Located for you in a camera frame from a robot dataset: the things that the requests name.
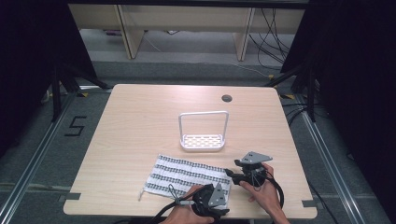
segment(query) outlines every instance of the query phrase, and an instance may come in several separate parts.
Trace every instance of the wooden table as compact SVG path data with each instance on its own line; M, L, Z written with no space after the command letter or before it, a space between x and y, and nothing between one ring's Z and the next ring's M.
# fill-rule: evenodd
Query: wooden table
M230 103L223 95L232 96ZM178 115L183 112L227 110L225 146L219 152L191 153L182 149ZM195 125L198 133L207 125ZM117 85L107 102L91 144L66 200L69 215L155 216L171 199L144 193L137 200L159 154L232 168L249 151L272 156L268 164L285 192L288 218L314 218L303 167L276 90L256 87ZM224 218L268 218L249 194L232 185Z

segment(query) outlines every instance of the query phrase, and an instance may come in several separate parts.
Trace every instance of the white basket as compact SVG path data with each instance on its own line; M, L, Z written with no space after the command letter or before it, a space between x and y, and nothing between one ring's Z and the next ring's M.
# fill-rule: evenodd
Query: white basket
M202 116L212 114L224 114L224 130L222 134L184 134L182 118L184 116ZM220 151L225 143L225 131L227 129L229 114L227 111L208 111L208 112L193 112L182 113L178 116L178 125L180 129L180 144L183 149L190 152L207 152Z

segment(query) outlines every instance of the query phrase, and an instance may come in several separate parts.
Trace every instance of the person's arm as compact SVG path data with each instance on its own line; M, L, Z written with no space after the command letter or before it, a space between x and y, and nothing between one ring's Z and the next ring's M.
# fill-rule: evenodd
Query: person's arm
M189 195L201 188L202 186L192 186L186 195ZM172 212L161 224L209 224L213 223L213 217L199 217L197 216L190 205L177 205Z
M262 165L267 169L268 173L274 176L274 168L266 163ZM248 199L249 202L256 201L261 208L263 208L271 219L276 224L289 224L288 219L285 216L280 202L277 197L277 191L275 186L269 181L265 180L264 184L260 187L260 190L254 189L248 182L241 181L239 185L251 193L251 197Z

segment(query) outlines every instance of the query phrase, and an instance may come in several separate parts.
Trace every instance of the black and white striped towel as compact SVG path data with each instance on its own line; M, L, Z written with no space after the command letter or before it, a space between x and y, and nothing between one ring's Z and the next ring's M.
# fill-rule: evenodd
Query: black and white striped towel
M232 180L225 174L223 168L159 155L144 191L173 198L169 189L170 184L175 189L177 197L181 197L193 185L216 186L218 183L221 184L228 202Z

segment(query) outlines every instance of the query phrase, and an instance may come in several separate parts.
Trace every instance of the round hole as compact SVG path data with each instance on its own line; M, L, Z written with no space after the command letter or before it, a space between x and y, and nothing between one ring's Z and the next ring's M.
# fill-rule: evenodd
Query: round hole
M231 95L223 95L221 96L221 100L223 100L226 103L230 103L233 97Z

